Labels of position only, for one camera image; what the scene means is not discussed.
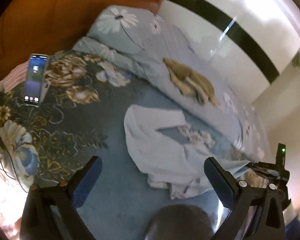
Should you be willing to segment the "grey daisy print quilt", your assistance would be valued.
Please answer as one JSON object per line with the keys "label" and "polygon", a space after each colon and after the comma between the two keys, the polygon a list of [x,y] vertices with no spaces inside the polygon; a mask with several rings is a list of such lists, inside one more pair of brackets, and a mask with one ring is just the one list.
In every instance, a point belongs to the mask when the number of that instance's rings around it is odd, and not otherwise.
{"label": "grey daisy print quilt", "polygon": [[195,54],[178,27],[149,10],[107,7],[73,49],[104,57],[148,81],[245,154],[262,158],[271,153],[254,107],[239,100]]}

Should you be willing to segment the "tan beige garment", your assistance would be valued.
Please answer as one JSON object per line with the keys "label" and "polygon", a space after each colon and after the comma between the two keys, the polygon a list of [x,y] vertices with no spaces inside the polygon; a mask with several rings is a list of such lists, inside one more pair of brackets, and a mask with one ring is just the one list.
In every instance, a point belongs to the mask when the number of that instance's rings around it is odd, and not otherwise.
{"label": "tan beige garment", "polygon": [[183,96],[196,98],[200,105],[206,102],[210,102],[215,107],[221,105],[215,96],[212,83],[205,76],[173,59],[164,57],[162,61],[170,74],[171,82]]}

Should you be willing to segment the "teal floral bed sheet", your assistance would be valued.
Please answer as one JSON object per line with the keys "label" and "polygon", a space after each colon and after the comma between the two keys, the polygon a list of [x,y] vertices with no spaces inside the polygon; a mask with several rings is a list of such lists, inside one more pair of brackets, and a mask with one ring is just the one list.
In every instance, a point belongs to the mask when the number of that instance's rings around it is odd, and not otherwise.
{"label": "teal floral bed sheet", "polygon": [[219,131],[196,117],[148,81],[79,51],[52,55],[45,71],[49,88],[39,107],[24,103],[24,82],[5,93],[0,88],[0,166],[15,176],[17,192],[70,180],[92,156],[103,167],[79,216],[96,239],[144,239],[151,217],[162,207],[195,205],[211,215],[218,198],[211,189],[186,199],[171,199],[170,189],[156,189],[130,157],[124,118],[131,105],[181,110],[195,132],[212,138],[213,154],[250,158]]}

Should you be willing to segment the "white wardrobe black stripe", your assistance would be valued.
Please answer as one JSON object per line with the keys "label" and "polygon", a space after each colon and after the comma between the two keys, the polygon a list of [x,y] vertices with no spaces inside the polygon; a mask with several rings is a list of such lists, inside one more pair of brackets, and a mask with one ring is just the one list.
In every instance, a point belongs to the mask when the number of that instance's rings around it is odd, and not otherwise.
{"label": "white wardrobe black stripe", "polygon": [[164,0],[160,14],[244,102],[255,101],[300,51],[276,0]]}

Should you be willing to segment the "red leather headboard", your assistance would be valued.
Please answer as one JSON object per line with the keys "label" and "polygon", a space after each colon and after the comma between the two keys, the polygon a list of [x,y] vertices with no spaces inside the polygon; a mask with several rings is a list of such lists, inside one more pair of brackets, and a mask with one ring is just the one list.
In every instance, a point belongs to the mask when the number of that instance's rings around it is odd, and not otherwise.
{"label": "red leather headboard", "polygon": [[162,0],[13,0],[0,17],[0,81],[32,53],[71,48],[110,5],[158,12]]}

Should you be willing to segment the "light blue garment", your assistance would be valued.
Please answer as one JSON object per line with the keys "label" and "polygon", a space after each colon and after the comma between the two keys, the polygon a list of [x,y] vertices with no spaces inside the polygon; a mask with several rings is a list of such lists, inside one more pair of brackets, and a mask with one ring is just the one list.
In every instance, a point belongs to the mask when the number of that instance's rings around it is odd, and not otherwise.
{"label": "light blue garment", "polygon": [[195,132],[181,110],[131,105],[125,114],[127,150],[139,171],[147,174],[149,186],[170,189],[171,199],[186,199],[212,189],[204,161],[214,157],[235,178],[247,170],[248,160],[234,160],[213,154],[212,138]]}

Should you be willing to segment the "green potted plant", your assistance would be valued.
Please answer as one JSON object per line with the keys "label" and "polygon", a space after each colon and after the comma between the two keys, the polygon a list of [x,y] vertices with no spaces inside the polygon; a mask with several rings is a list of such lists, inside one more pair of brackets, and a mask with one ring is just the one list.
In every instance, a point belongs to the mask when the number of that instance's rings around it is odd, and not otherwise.
{"label": "green potted plant", "polygon": [[300,51],[298,51],[292,59],[292,66],[296,69],[300,69]]}

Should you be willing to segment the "smartphone with lit screen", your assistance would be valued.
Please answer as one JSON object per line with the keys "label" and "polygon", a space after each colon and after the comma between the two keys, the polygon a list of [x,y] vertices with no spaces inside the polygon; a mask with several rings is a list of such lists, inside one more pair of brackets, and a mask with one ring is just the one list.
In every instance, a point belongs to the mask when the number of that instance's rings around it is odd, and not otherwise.
{"label": "smartphone with lit screen", "polygon": [[49,57],[45,54],[31,54],[29,57],[24,83],[24,103],[28,106],[40,106],[40,97],[48,62]]}

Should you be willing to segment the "pink knitted cloth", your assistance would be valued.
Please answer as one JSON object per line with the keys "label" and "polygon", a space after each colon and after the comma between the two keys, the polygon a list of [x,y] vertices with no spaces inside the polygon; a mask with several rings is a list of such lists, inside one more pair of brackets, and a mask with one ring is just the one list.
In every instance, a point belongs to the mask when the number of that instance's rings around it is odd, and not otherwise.
{"label": "pink knitted cloth", "polygon": [[2,88],[5,93],[10,92],[14,87],[25,81],[28,64],[28,61],[19,64],[2,80]]}

